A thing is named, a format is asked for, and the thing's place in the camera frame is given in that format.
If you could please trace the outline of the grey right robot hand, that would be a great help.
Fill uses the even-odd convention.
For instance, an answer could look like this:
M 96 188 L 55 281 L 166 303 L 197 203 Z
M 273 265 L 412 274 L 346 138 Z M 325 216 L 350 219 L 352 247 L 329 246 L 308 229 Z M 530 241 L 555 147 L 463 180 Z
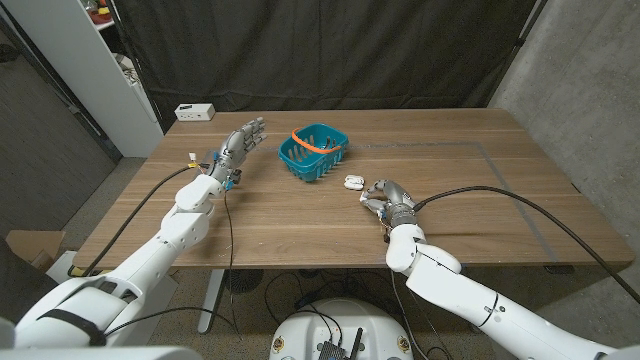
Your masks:
M 399 225 L 416 225 L 416 203 L 404 188 L 387 179 L 376 181 L 364 191 L 360 203 L 376 214 L 382 223 L 393 229 Z

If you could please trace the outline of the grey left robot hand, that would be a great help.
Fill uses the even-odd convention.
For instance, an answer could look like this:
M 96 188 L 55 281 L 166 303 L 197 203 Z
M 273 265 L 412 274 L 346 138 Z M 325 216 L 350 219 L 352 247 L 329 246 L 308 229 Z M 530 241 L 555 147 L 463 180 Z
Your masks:
M 263 135 L 265 125 L 264 118 L 257 117 L 231 132 L 223 141 L 214 166 L 206 174 L 225 186 L 231 174 L 244 163 L 246 155 L 266 138 Z

